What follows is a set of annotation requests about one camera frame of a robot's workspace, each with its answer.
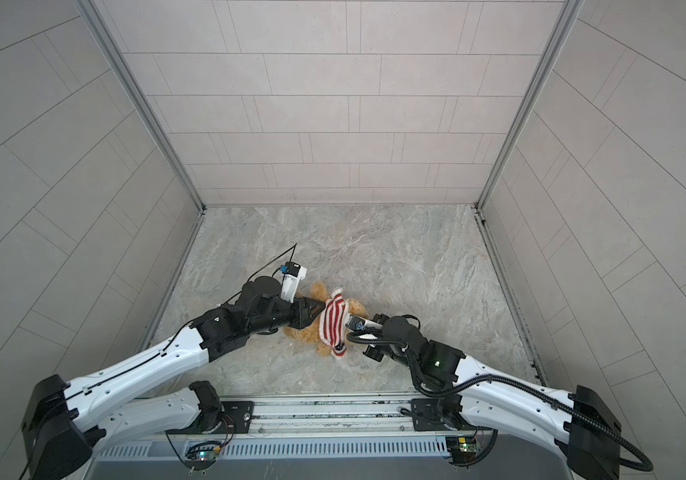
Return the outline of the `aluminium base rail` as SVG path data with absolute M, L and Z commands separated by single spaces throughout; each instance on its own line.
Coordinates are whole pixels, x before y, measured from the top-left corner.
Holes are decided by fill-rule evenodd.
M 410 395 L 278 396 L 201 400 L 189 389 L 133 400 L 98 423 L 99 449 L 170 432 L 248 438 L 380 436 L 440 432 L 447 428 L 413 410 Z

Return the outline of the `white ventilation grille strip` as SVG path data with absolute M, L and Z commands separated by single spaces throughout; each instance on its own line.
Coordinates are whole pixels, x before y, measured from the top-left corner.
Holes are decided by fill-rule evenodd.
M 192 441 L 170 443 L 135 441 L 112 447 L 97 456 L 100 461 L 162 461 L 183 458 Z M 311 438 L 245 438 L 232 441 L 220 460 L 268 460 L 312 458 L 447 458 L 446 441 L 433 435 L 386 437 L 311 437 Z

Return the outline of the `right circuit board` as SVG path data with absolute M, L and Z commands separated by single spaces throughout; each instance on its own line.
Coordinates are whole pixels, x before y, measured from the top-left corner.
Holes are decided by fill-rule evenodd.
M 451 465 L 466 467 L 476 462 L 479 443 L 474 437 L 448 436 L 445 444 Z

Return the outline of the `aluminium corner post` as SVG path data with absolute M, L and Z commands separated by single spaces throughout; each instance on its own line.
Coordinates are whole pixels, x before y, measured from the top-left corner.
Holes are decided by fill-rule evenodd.
M 496 161 L 490 172 L 490 176 L 486 181 L 479 201 L 476 204 L 476 210 L 482 214 L 487 204 L 490 202 L 493 191 L 500 180 L 506 162 L 512 154 L 515 144 L 521 135 L 527 119 L 534 109 L 540 92 L 542 91 L 548 75 L 553 69 L 555 61 L 559 52 L 569 35 L 569 31 L 576 21 L 578 12 L 582 5 L 580 0 L 567 0 L 564 2 L 559 15 L 556 19 L 554 28 L 548 37 L 544 51 L 536 65 L 536 69 L 527 86 L 522 101 L 516 111 L 512 124 L 506 134 L 501 146 L 501 150 L 496 157 Z
M 168 136 L 163 131 L 157 115 L 154 113 L 146 95 L 142 92 L 95 2 L 91 0 L 76 0 L 75 5 L 156 146 L 180 179 L 194 205 L 197 207 L 199 214 L 203 215 L 206 211 L 205 204 L 202 202 Z

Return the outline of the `left circuit board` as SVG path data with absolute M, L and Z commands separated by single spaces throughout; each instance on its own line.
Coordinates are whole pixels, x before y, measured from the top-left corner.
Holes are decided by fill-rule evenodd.
M 195 471 L 204 471 L 213 466 L 222 453 L 224 443 L 217 440 L 195 444 L 188 448 L 185 459 Z

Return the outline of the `circuit board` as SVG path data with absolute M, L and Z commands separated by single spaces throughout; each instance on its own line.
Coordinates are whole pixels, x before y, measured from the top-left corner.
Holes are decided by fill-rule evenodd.
M 213 466 L 222 453 L 224 443 L 217 440 L 195 444 L 188 448 L 185 459 L 195 471 L 204 471 Z
M 479 443 L 474 437 L 448 436 L 445 444 L 451 465 L 466 467 L 476 462 Z

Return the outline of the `red white striped knit sweater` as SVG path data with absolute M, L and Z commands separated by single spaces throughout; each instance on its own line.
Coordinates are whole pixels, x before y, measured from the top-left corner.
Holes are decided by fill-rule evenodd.
M 347 352 L 345 324 L 349 316 L 349 303 L 343 297 L 342 289 L 338 288 L 332 292 L 324 312 L 319 316 L 320 340 L 336 357 L 343 357 Z

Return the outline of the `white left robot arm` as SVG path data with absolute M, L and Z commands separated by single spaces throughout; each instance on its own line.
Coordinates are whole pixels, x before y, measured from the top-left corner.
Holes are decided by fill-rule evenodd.
M 197 381 L 172 394 L 141 394 L 243 347 L 254 334 L 302 330 L 324 311 L 270 276 L 247 282 L 235 303 L 186 322 L 174 335 L 124 361 L 65 381 L 54 374 L 35 385 L 21 430 L 29 479 L 64 479 L 95 453 L 158 433 L 235 431 L 215 388 Z

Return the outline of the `aluminium corner post left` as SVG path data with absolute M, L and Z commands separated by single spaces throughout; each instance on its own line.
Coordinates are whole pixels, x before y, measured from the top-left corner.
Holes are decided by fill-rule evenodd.
M 199 214 L 203 215 L 206 211 L 205 204 L 202 202 L 168 136 L 163 131 L 157 115 L 154 113 L 146 95 L 142 92 L 95 2 L 91 0 L 76 0 L 75 5 L 156 146 L 180 179 L 194 205 L 197 207 Z

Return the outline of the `aluminium corner post right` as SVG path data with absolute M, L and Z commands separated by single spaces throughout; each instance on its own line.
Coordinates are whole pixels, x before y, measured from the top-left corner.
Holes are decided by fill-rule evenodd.
M 576 21 L 578 12 L 582 5 L 580 0 L 567 0 L 564 2 L 559 15 L 556 19 L 554 28 L 548 37 L 544 51 L 536 65 L 536 69 L 527 86 L 522 101 L 516 111 L 512 124 L 506 134 L 501 146 L 501 150 L 496 157 L 496 161 L 490 172 L 490 176 L 486 181 L 479 201 L 476 204 L 476 210 L 482 214 L 487 204 L 490 202 L 493 191 L 500 180 L 506 162 L 512 154 L 515 144 L 521 135 L 527 119 L 534 109 L 540 92 L 542 91 L 548 75 L 553 69 L 555 61 L 559 52 L 569 35 L 569 31 Z

